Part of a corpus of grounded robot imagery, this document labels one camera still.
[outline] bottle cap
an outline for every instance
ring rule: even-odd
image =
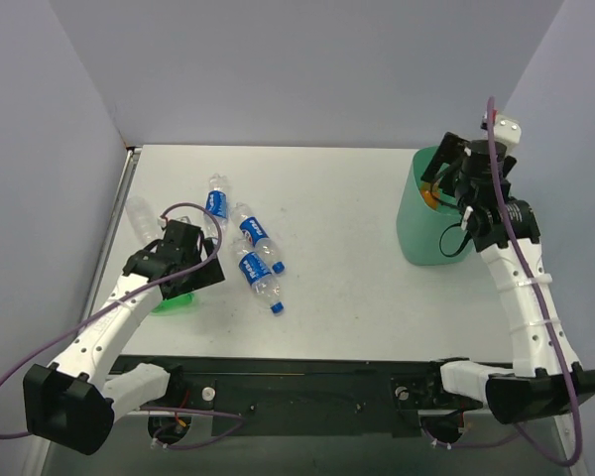
[[[285,264],[282,261],[279,261],[271,268],[274,270],[274,273],[278,275],[285,270]]]
[[[271,306],[271,311],[272,311],[273,314],[279,314],[284,309],[285,309],[285,307],[282,305],[281,302],[278,302],[277,304],[274,304],[274,305]]]

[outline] green cup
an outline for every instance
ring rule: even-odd
[[[437,147],[428,147],[418,151],[413,157],[404,195],[397,214],[397,235],[404,256],[413,265],[448,265],[463,261],[473,245],[468,243],[458,256],[447,258],[445,254],[455,252],[465,238],[465,232],[459,227],[445,230],[461,220],[457,210],[439,204],[432,209],[420,193],[423,172],[429,165]],[[441,200],[455,204],[453,198],[442,196]]]

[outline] white wall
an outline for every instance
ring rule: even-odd
[[[51,0],[126,141],[419,146],[504,104],[561,0]]]
[[[566,0],[506,110],[524,131],[512,182],[534,205],[566,332],[595,368],[595,0]],[[595,474],[595,398],[582,415]]]
[[[0,0],[0,375],[80,317],[125,150],[46,0]],[[22,377],[0,431],[24,430]],[[0,476],[27,441],[0,441]]]

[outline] white table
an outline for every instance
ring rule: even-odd
[[[226,280],[175,315],[151,315],[124,354],[428,361],[467,356],[511,362],[508,323],[491,277],[472,254],[419,268],[395,228],[414,150],[146,146],[129,195],[155,212],[204,204],[207,179],[226,174],[230,200],[250,204],[285,254],[285,312],[260,307],[230,256]],[[188,215],[202,223],[200,212]],[[104,302],[140,247],[125,214],[97,295]]]

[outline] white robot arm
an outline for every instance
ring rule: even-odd
[[[163,300],[224,281],[217,258],[201,266],[214,244],[200,228],[171,220],[163,240],[130,257],[94,320],[48,367],[34,365],[24,378],[27,428],[30,433],[92,454],[112,425],[147,402],[180,402],[184,393],[180,370],[153,363],[112,380],[108,374],[144,318]],[[142,292],[133,294],[143,287]]]
[[[511,184],[506,177],[516,159],[507,152],[518,144],[520,127],[505,116],[493,118],[493,121],[490,123],[495,124],[494,134],[499,139],[495,143],[499,193],[507,206],[509,226],[534,274],[532,278],[526,275],[499,210],[487,139],[470,142],[447,133],[423,180],[437,182],[440,179],[439,189],[456,200],[457,204],[453,206],[462,216],[461,228],[467,232],[466,240],[474,242],[500,294],[509,319],[514,355],[512,369],[480,365],[466,359],[440,362],[441,390],[489,406],[501,423],[517,423],[562,415],[570,410],[560,359],[551,342],[548,326],[552,326],[559,342],[567,366],[565,370],[571,376],[580,404],[595,395],[595,370],[582,369],[562,330],[548,287],[551,276],[542,264],[534,213],[528,203],[510,196]],[[487,117],[483,128],[487,128]],[[542,315],[534,284],[539,286],[549,319]]]

